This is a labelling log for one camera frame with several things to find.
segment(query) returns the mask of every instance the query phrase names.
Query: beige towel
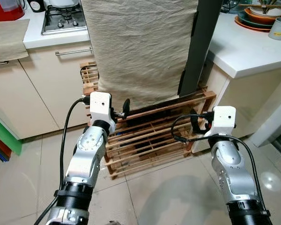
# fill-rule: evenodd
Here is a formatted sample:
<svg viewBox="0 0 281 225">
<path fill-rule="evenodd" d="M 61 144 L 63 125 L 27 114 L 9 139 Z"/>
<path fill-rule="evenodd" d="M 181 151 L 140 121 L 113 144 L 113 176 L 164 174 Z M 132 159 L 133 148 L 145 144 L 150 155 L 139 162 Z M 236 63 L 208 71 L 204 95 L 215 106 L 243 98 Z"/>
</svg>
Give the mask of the beige towel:
<svg viewBox="0 0 281 225">
<path fill-rule="evenodd" d="M 120 110 L 177 98 L 198 0 L 81 0 L 100 74 Z"/>
<path fill-rule="evenodd" d="M 0 22 L 0 62 L 28 56 L 23 44 L 28 24 L 29 19 Z"/>
</svg>

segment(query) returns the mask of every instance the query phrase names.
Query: white mug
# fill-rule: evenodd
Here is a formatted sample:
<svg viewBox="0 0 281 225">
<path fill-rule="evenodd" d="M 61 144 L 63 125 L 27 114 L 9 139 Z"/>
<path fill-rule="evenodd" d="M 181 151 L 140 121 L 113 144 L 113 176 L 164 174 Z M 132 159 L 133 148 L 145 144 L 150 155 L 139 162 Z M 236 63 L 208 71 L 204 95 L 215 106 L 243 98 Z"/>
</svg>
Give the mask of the white mug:
<svg viewBox="0 0 281 225">
<path fill-rule="evenodd" d="M 276 18 L 268 36 L 272 39 L 281 40 L 281 17 Z"/>
</svg>

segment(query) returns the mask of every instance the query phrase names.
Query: metal handle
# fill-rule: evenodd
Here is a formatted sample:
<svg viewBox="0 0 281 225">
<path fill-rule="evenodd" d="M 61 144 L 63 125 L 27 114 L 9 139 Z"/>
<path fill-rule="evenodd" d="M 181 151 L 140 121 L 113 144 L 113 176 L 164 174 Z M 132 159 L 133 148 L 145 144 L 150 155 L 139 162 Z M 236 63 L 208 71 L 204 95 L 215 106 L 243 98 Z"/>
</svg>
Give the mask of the metal handle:
<svg viewBox="0 0 281 225">
<path fill-rule="evenodd" d="M 9 61 L 4 61 L 4 62 L 0 62 L 0 65 L 5 65 L 5 64 L 8 64 Z"/>
<path fill-rule="evenodd" d="M 84 50 L 77 50 L 77 51 L 72 51 L 72 52 L 63 52 L 63 53 L 59 53 L 59 52 L 55 52 L 55 55 L 68 55 L 68 54 L 74 54 L 74 53 L 83 53 L 83 52 L 91 52 L 93 49 L 84 49 Z"/>
</svg>

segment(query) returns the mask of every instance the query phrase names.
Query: white countertop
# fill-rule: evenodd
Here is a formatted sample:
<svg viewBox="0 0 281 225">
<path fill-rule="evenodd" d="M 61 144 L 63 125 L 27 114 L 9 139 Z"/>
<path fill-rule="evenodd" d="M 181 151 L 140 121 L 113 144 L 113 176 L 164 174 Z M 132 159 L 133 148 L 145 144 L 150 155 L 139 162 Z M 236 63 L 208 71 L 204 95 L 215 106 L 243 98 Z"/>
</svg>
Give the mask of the white countertop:
<svg viewBox="0 0 281 225">
<path fill-rule="evenodd" d="M 239 26 L 235 16 L 220 14 L 207 57 L 232 78 L 281 68 L 281 41 Z"/>
<path fill-rule="evenodd" d="M 51 45 L 68 44 L 81 41 L 89 41 L 87 30 L 74 31 L 60 34 L 42 35 L 42 27 L 45 12 L 34 13 L 30 6 L 26 6 L 25 15 L 20 18 L 30 19 L 23 43 L 26 49 L 39 48 Z"/>
<path fill-rule="evenodd" d="M 232 78 L 281 68 L 281 41 L 269 38 L 268 33 L 237 25 L 234 17 L 220 14 L 207 57 Z M 87 30 L 42 35 L 44 12 L 33 13 L 27 7 L 21 19 L 28 18 L 23 41 L 27 49 L 89 40 Z"/>
</svg>

